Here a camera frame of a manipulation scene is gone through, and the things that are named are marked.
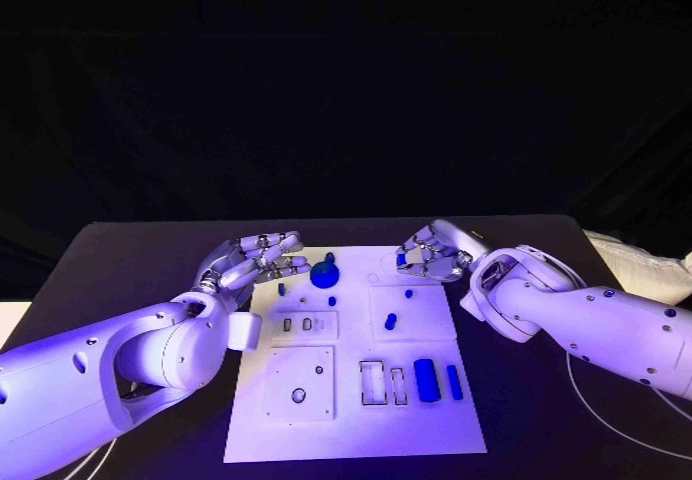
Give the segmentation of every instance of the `table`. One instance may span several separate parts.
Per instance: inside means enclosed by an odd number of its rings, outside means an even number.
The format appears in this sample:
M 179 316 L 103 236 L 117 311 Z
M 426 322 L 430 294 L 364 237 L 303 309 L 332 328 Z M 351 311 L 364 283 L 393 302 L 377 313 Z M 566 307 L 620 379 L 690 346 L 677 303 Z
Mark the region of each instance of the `table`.
M 225 239 L 297 229 L 313 246 L 398 245 L 434 218 L 91 224 L 3 351 L 173 298 L 189 289 L 199 262 Z M 617 286 L 570 217 L 446 218 L 482 232 L 498 247 L 529 244 L 545 250 L 590 285 Z M 465 289 L 463 281 L 446 286 L 488 454 L 224 464 L 241 359 L 228 351 L 209 385 L 119 439 L 97 479 L 692 478 L 692 462 L 630 443 L 591 416 L 573 391 L 564 351 L 545 332 L 527 344 L 504 338 L 459 306 Z M 691 455 L 688 420 L 648 387 L 579 359 L 573 366 L 584 396 L 609 422 Z M 71 468 L 47 478 L 64 478 Z

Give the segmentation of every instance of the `white cloth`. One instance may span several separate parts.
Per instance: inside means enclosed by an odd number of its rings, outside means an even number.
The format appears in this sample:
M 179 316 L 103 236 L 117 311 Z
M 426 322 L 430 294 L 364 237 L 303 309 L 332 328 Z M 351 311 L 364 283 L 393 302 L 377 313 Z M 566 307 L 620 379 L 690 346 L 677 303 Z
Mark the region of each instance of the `white cloth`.
M 656 257 L 609 235 L 584 233 L 626 292 L 674 305 L 692 295 L 692 253 L 684 260 Z

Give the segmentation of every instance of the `circular hole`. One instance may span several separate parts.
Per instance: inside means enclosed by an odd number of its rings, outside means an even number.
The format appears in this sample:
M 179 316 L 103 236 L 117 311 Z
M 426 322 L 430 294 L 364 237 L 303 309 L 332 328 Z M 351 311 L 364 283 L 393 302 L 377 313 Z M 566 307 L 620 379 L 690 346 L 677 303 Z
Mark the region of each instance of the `circular hole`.
M 303 403 L 306 400 L 306 391 L 302 388 L 297 388 L 292 393 L 292 400 L 296 403 Z

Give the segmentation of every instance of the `robotic hand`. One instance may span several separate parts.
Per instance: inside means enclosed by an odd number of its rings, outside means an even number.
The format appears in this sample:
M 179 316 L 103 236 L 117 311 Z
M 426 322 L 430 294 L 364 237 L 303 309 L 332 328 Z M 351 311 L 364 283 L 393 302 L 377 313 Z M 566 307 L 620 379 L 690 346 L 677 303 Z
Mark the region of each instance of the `robotic hand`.
M 613 288 L 589 287 L 574 270 L 522 245 L 491 251 L 436 220 L 397 250 L 400 273 L 450 282 L 469 269 L 469 313 L 517 342 L 541 329 L 570 354 L 623 377 L 692 399 L 692 312 Z M 410 263 L 421 247 L 423 263 Z
M 2 478 L 68 465 L 209 383 L 227 348 L 256 349 L 261 318 L 234 311 L 254 283 L 310 270 L 284 256 L 302 248 L 299 232 L 224 242 L 191 292 L 0 355 Z

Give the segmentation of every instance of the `blue object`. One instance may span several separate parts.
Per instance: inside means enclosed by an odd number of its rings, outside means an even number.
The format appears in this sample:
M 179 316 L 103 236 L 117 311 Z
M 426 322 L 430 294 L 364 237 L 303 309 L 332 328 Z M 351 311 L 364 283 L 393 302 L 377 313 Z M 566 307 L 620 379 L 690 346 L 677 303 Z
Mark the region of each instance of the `blue object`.
M 418 398 L 421 402 L 433 403 L 443 398 L 437 383 L 436 365 L 430 358 L 421 358 L 414 362 L 416 383 L 418 384 Z
M 388 316 L 387 316 L 387 322 L 385 322 L 385 328 L 388 330 L 394 330 L 394 325 L 397 323 L 397 315 L 394 313 L 391 313 Z
M 310 281 L 318 288 L 329 288 L 339 281 L 339 268 L 335 265 L 335 254 L 325 255 L 325 261 L 316 263 L 310 269 Z
M 455 365 L 447 365 L 447 376 L 450 377 L 452 396 L 455 397 L 455 400 L 462 400 L 465 398 L 465 395 L 462 393 L 457 367 Z

